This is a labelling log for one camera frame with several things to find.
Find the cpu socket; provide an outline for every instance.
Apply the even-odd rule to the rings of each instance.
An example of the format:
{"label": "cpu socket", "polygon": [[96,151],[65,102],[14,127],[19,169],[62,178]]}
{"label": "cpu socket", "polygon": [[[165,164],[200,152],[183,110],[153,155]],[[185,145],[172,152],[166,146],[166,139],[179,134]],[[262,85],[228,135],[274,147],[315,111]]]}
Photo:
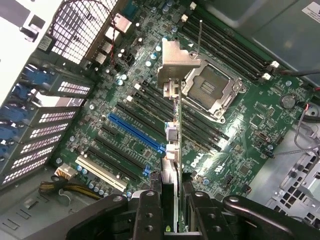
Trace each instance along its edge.
{"label": "cpu socket", "polygon": [[224,114],[238,93],[245,93],[242,79],[208,56],[191,53],[202,59],[201,66],[194,68],[182,84],[183,102],[196,109],[209,120],[224,124]]}

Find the green circuit board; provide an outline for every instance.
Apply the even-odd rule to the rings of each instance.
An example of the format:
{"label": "green circuit board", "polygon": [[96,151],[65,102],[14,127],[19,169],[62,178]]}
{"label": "green circuit board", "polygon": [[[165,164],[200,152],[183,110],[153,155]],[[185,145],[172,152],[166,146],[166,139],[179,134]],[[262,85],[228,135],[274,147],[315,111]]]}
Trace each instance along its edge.
{"label": "green circuit board", "polygon": [[[109,113],[115,113],[127,123],[150,136],[157,143],[166,144],[165,137],[115,108],[118,102],[129,104],[128,107],[137,116],[140,116],[158,129],[163,130],[163,133],[165,131],[163,119],[166,116],[161,116],[161,113],[159,113],[159,116],[152,115],[136,104],[125,101],[127,96],[135,91],[134,86],[136,83],[141,84],[143,81],[146,81],[154,89],[157,88],[157,69],[162,64],[161,53],[158,52],[156,60],[150,59],[150,55],[155,52],[156,46],[161,46],[163,37],[166,37],[168,40],[178,37],[181,47],[189,52],[197,50],[196,42],[187,38],[179,30],[172,32],[172,27],[175,26],[175,19],[181,17],[185,8],[179,7],[179,1],[176,1],[176,5],[168,13],[163,14],[160,2],[162,1],[148,1],[148,3],[139,6],[132,21],[140,22],[141,31],[135,31],[134,34],[125,36],[121,46],[115,49],[115,53],[118,53],[122,48],[130,49],[134,55],[134,63],[131,66],[127,66],[126,64],[122,64],[121,60],[117,60],[117,63],[121,66],[121,70],[118,73],[114,73],[114,75],[106,73],[106,69],[110,69],[109,63],[99,68],[102,81],[97,84],[91,98],[85,103],[83,109],[74,120],[72,127],[55,151],[51,159],[54,165],[56,165],[55,159],[61,158],[63,162],[76,168],[77,164],[75,160],[80,153],[82,151],[86,152],[89,146],[93,146],[139,176],[140,179],[138,181],[123,179],[128,182],[127,189],[134,192],[145,188],[149,184],[149,178],[142,175],[140,170],[135,169],[124,158],[113,154],[107,148],[97,143],[95,137],[101,136],[143,165],[149,165],[151,171],[160,169],[160,161],[163,155],[132,136],[123,128],[110,122],[107,117]],[[157,12],[152,12],[151,7],[157,7]],[[227,29],[232,32],[235,38],[252,51],[266,60],[271,60],[269,56],[233,32],[232,29],[229,29],[219,20],[212,16],[210,16],[210,19],[224,30]],[[137,44],[137,38],[140,37],[143,38],[143,45]],[[201,48],[200,51],[219,62],[229,71],[240,76],[234,69],[224,64],[219,58],[212,56],[205,49]],[[146,61],[151,62],[151,67],[146,66]],[[127,76],[127,79],[122,86],[119,86],[117,85],[117,79],[123,74]],[[201,121],[196,123],[201,129],[206,131],[208,126],[210,126],[228,137],[228,139],[220,137],[217,141],[216,144],[221,150],[209,152],[207,149],[199,146],[196,144],[201,142],[201,138],[198,136],[194,136],[194,139],[183,138],[183,171],[190,173],[196,171],[202,178],[207,178],[209,184],[204,185],[199,181],[195,181],[195,188],[211,193],[219,201],[222,200],[223,196],[230,194],[246,194],[242,190],[243,185],[250,185],[250,182],[268,159],[265,155],[267,146],[272,145],[275,149],[303,111],[299,106],[288,110],[283,109],[279,106],[280,97],[285,94],[294,94],[298,97],[298,101],[301,102],[307,102],[311,97],[301,87],[303,82],[296,77],[274,75],[270,81],[263,84],[252,82],[245,77],[241,78],[247,91],[246,93],[238,94],[235,98],[224,115],[226,119],[224,124],[210,122],[190,109],[192,114],[201,119]],[[111,136],[102,131],[102,125],[115,129],[117,131],[116,136]],[[264,133],[270,138],[270,142],[263,141],[258,136],[258,133]],[[115,169],[94,156],[89,155],[89,158],[100,166],[103,166],[110,173],[114,175],[118,173]],[[86,175],[79,173],[77,178],[86,184],[90,181],[97,181],[95,176],[90,173]],[[105,188],[109,187],[104,182],[100,182],[100,185],[102,187],[105,186]]]}

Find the blue pcie slot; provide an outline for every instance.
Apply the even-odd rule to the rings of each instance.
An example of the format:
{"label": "blue pcie slot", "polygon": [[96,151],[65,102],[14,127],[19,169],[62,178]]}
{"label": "blue pcie slot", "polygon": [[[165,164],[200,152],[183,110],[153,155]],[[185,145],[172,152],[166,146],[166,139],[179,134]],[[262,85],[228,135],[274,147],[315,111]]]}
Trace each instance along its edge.
{"label": "blue pcie slot", "polygon": [[155,149],[158,153],[164,153],[166,149],[162,144],[157,143],[153,139],[151,139],[149,136],[145,135],[143,132],[139,131],[135,127],[131,126],[127,122],[125,122],[123,119],[115,115],[114,113],[108,114],[108,119],[118,125],[119,127],[125,129],[129,133],[131,133],[136,138],[140,139],[142,142],[150,146],[151,148]]}

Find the motherboard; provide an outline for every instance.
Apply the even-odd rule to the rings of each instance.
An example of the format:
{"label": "motherboard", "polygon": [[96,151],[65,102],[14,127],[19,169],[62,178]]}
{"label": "motherboard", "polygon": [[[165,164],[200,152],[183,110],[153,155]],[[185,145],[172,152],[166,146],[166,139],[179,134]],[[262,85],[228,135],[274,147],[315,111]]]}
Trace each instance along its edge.
{"label": "motherboard", "polygon": [[211,68],[189,73],[182,83],[182,170],[197,190],[218,201],[246,196],[311,95],[299,78],[273,74],[269,67],[278,66],[270,56],[199,6],[168,3],[141,0],[123,10],[133,30],[117,43],[113,59],[96,68],[101,80],[51,163],[77,169],[76,178],[98,186],[100,195],[131,197],[149,189],[174,117],[173,101],[158,88],[162,42],[179,40],[181,49],[197,52],[203,20],[200,55]]}

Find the white pci slot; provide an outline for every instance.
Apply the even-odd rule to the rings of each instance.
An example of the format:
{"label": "white pci slot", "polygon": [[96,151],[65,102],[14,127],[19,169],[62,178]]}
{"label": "white pci slot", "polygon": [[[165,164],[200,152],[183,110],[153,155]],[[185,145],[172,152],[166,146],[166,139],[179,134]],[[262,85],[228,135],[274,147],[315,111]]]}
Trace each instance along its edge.
{"label": "white pci slot", "polygon": [[84,158],[82,155],[80,155],[77,157],[75,162],[81,167],[87,169],[92,174],[96,175],[98,178],[118,189],[119,191],[123,192],[126,189],[126,182],[117,179],[116,176],[114,176],[98,164],[94,163],[93,161],[89,160],[88,158]]}

